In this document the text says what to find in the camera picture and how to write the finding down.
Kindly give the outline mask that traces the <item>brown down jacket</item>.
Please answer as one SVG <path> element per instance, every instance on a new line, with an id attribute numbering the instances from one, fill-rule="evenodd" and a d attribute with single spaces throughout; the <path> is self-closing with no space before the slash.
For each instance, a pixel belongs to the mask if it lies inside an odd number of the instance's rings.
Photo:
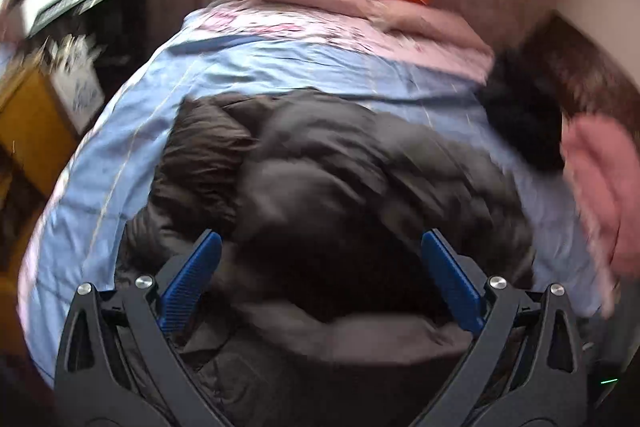
<path id="1" fill-rule="evenodd" d="M 218 233 L 172 340 L 209 401 L 235 426 L 405 426 L 471 342 L 420 261 L 433 229 L 532 286 L 532 227 L 485 152 L 314 90 L 185 98 L 114 280 Z"/>

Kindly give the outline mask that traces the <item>blue plaid bed sheet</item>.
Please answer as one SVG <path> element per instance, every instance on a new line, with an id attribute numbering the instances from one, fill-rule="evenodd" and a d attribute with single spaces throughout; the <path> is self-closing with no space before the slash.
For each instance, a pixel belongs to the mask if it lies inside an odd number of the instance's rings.
<path id="1" fill-rule="evenodd" d="M 43 379 L 54 376 L 77 286 L 113 286 L 125 223 L 148 198 L 186 96 L 314 87 L 487 150 L 513 174 L 532 222 L 536 286 L 561 283 L 577 314 L 596 314 L 602 299 L 570 187 L 562 176 L 529 168 L 476 101 L 491 65 L 484 52 L 388 34 L 362 18 L 299 6 L 229 1 L 190 14 L 107 104 L 58 177 L 32 233 L 17 311 Z"/>

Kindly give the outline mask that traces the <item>black down jacket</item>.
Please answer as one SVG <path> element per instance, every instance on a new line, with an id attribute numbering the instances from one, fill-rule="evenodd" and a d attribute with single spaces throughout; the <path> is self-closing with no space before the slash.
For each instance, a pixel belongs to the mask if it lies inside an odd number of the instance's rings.
<path id="1" fill-rule="evenodd" d="M 517 50 L 499 54 L 484 87 L 476 91 L 491 127 L 533 169 L 558 173 L 562 112 L 548 78 Z"/>

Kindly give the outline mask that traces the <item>pink folded quilt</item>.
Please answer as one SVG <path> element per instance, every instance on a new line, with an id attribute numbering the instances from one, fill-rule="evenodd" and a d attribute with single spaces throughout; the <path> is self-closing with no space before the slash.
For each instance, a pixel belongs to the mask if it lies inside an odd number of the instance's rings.
<path id="1" fill-rule="evenodd" d="M 639 275 L 639 154 L 614 118 L 579 114 L 565 124 L 561 153 L 590 253 L 618 277 Z"/>

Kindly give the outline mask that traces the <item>yellow wooden cabinet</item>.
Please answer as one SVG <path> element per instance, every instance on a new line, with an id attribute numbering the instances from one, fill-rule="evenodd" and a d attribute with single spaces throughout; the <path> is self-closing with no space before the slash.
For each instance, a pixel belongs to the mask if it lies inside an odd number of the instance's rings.
<path id="1" fill-rule="evenodd" d="M 48 74 L 36 60 L 1 78 L 1 148 L 45 198 L 78 145 Z"/>

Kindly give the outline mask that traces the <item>dark wooden headboard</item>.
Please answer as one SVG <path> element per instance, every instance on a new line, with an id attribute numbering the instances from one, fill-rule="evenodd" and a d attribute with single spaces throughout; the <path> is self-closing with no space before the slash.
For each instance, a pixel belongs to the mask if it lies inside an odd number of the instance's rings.
<path id="1" fill-rule="evenodd" d="M 610 116 L 639 141 L 639 88 L 608 52 L 559 13 L 528 36 L 521 52 L 549 80 L 567 115 Z"/>

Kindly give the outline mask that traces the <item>white floral small cabinet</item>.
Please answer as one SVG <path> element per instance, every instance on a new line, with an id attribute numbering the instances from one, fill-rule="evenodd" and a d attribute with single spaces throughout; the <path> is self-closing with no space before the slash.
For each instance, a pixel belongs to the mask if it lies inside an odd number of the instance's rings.
<path id="1" fill-rule="evenodd" d="M 92 37 L 67 35 L 50 41 L 50 80 L 58 101 L 78 135 L 89 127 L 105 98 L 94 62 L 102 49 Z"/>

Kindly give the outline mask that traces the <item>black computer desk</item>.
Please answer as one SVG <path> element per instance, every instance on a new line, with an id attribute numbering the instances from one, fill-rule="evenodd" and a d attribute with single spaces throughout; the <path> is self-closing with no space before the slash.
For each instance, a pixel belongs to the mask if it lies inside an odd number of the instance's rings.
<path id="1" fill-rule="evenodd" d="M 93 67 L 105 100 L 111 100 L 145 61 L 146 0 L 85 0 L 75 14 L 100 50 Z"/>

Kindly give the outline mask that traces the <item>pink right pillow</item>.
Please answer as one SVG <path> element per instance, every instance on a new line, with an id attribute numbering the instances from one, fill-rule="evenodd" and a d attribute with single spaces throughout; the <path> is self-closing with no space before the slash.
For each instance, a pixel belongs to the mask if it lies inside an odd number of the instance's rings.
<path id="1" fill-rule="evenodd" d="M 375 0 L 371 15 L 387 30 L 415 34 L 486 54 L 492 52 L 491 47 L 457 13 L 402 0 Z"/>

